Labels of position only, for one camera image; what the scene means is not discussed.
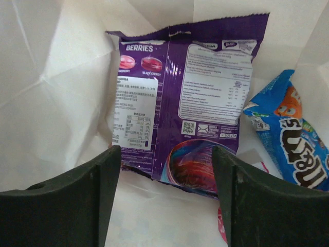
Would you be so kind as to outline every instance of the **m&m's package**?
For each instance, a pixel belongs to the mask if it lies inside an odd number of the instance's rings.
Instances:
[[[300,95],[290,81],[293,73],[284,70],[252,98],[244,113],[284,180],[328,191],[329,151],[303,118]]]

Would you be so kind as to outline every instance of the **red object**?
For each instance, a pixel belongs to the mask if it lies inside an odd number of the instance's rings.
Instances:
[[[224,241],[227,243],[224,222],[223,222],[223,215],[222,215],[222,210],[220,207],[218,208],[218,230],[219,230],[222,238],[224,239]]]
[[[192,189],[202,189],[217,192],[214,173],[209,164],[188,161],[172,169],[176,181]]]
[[[135,59],[127,56],[127,55],[122,55],[120,58],[120,68],[125,68],[125,69],[129,69],[135,66]]]
[[[141,65],[144,69],[153,72],[160,72],[162,70],[162,62],[152,57],[142,58]]]
[[[262,163],[262,165],[263,165],[265,171],[266,171],[267,173],[269,173],[269,170],[268,170],[267,167],[265,166],[264,162],[261,162],[261,163]]]

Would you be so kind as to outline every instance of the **qr code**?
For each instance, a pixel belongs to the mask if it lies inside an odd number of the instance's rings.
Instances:
[[[181,126],[181,133],[186,135],[195,135],[196,122],[183,121]]]
[[[270,127],[260,117],[249,117],[253,127],[257,131],[269,130]]]

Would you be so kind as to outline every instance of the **white paper bag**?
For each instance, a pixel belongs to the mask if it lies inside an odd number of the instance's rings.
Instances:
[[[295,68],[300,57],[293,83],[304,117],[328,146],[327,2],[1,1],[0,191],[25,189],[107,148],[119,54],[105,30],[139,35],[183,22],[271,12],[249,98],[283,69]],[[244,117],[240,133],[239,157],[263,160],[279,176]],[[226,246],[217,209],[217,200],[122,172],[106,246]]]

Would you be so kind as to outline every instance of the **nutrition facts label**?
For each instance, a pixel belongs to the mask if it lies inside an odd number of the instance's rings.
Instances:
[[[150,131],[151,119],[149,117],[127,116],[125,138],[148,141]]]
[[[156,79],[118,77],[113,145],[151,149],[157,92]]]
[[[182,119],[236,125],[250,88],[251,55],[189,46],[181,87]]]

